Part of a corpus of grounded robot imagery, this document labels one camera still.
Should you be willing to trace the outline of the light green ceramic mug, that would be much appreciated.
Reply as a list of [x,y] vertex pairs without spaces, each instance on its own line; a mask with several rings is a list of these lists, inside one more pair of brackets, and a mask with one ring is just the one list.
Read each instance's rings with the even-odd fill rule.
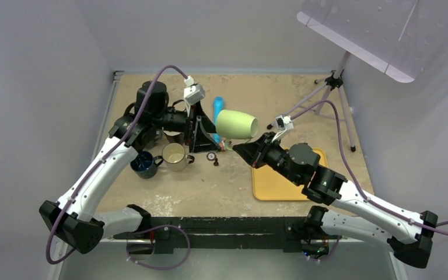
[[258,132],[258,120],[247,113],[222,110],[215,121],[216,133],[222,137],[226,150],[231,150],[233,140],[249,141]]

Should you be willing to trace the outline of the black ceramic mug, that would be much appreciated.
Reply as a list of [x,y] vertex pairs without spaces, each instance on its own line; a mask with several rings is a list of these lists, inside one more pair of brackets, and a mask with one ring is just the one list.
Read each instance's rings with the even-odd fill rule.
[[174,131],[163,131],[163,134],[169,143],[178,143],[184,145],[184,133]]

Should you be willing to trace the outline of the cream white ceramic mug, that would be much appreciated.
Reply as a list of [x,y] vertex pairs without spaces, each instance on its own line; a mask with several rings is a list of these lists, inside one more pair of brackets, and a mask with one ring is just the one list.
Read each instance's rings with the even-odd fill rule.
[[186,152],[179,143],[169,143],[162,149],[162,159],[169,170],[180,172],[195,162],[195,157]]

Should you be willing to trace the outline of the dark blue ceramic mug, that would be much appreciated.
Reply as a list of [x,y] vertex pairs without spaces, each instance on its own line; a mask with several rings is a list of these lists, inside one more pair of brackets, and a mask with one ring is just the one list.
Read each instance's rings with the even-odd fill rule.
[[158,167],[162,163],[162,156],[153,156],[148,151],[142,151],[133,161],[130,162],[130,168],[139,177],[149,179],[156,175]]

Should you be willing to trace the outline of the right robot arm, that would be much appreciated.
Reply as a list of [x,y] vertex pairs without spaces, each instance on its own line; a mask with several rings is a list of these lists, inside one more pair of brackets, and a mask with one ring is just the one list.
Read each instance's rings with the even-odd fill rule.
[[307,143],[288,149],[266,132],[256,141],[232,149],[251,167],[268,166],[318,203],[314,216],[304,222],[311,237],[349,236],[365,242],[381,243],[394,257],[415,268],[426,268],[433,246],[432,230],[437,215],[395,206],[363,192],[352,180],[320,164],[320,156]]

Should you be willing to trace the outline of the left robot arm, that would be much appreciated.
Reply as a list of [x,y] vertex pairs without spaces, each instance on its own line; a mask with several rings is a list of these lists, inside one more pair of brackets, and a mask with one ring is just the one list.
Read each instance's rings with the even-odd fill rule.
[[[108,132],[100,152],[80,179],[56,201],[46,200],[39,213],[49,231],[81,254],[92,251],[102,238],[130,232],[135,238],[146,237],[151,230],[149,213],[136,205],[121,212],[126,218],[108,222],[95,214],[97,206],[118,175],[147,145],[156,141],[158,131],[180,132],[191,153],[217,152],[212,120],[204,113],[205,97],[198,83],[187,83],[180,101],[169,103],[162,82],[145,82]],[[183,111],[175,105],[183,103]]]

